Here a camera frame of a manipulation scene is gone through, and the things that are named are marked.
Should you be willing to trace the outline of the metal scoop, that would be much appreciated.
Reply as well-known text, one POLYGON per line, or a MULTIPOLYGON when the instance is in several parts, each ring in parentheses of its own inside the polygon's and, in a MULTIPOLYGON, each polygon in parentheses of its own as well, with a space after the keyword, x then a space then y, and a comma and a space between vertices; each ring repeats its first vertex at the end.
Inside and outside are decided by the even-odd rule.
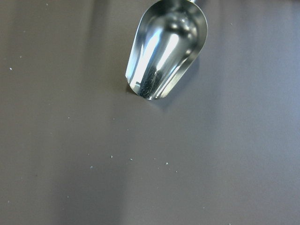
POLYGON ((205 14, 193 0, 160 0, 142 15, 125 77, 148 100, 165 98, 202 50, 205 14))

